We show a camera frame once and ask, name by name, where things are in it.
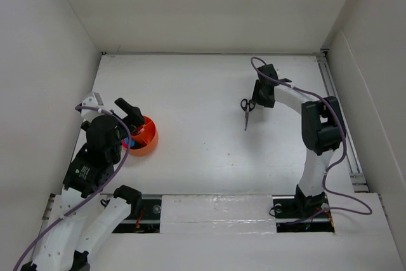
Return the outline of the black handled scissors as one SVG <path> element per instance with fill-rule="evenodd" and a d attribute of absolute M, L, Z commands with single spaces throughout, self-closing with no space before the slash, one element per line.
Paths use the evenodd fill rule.
<path fill-rule="evenodd" d="M 240 101 L 240 107 L 244 111 L 244 130 L 247 130 L 248 122 L 249 122 L 249 113 L 255 108 L 255 103 L 252 100 L 248 100 L 246 98 Z"/>

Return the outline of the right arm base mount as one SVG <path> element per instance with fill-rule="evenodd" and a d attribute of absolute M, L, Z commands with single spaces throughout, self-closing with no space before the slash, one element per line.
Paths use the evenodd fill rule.
<path fill-rule="evenodd" d="M 276 219 L 277 233 L 334 233 L 334 224 L 329 212 L 315 213 L 327 204 L 327 196 L 323 193 L 313 199 L 300 199 L 295 196 L 276 196 L 269 215 Z"/>

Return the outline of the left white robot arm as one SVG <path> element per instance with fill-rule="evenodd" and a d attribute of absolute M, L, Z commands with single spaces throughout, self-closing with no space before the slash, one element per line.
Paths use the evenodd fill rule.
<path fill-rule="evenodd" d="M 142 128 L 145 118 L 138 107 L 123 98 L 114 102 L 126 116 L 106 110 L 97 93 L 90 93 L 79 105 L 86 142 L 77 151 L 63 179 L 58 218 L 27 247 L 15 270 L 89 270 L 100 246 L 125 218 L 141 213 L 142 194 L 126 185 L 117 188 L 103 212 L 84 231 L 91 208 L 100 192 L 115 178 L 128 158 L 124 144 Z"/>

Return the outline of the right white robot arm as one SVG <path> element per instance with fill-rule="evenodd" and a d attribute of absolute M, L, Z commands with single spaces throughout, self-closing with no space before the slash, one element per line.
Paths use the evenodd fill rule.
<path fill-rule="evenodd" d="M 333 153 L 346 137 L 342 113 L 336 97 L 322 98 L 279 79 L 272 64 L 255 68 L 258 79 L 252 102 L 265 108 L 282 103 L 301 116 L 301 137 L 306 147 L 303 175 L 291 202 L 300 216 L 308 216 L 325 202 L 323 176 Z"/>

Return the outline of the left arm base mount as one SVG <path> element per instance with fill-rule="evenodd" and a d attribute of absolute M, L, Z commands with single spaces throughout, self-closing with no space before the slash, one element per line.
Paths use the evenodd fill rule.
<path fill-rule="evenodd" d="M 100 204 L 106 208 L 114 195 L 129 199 L 131 212 L 113 230 L 113 234 L 154 234 L 160 232 L 161 195 L 143 195 L 139 190 L 121 185 L 113 194 L 103 194 Z"/>

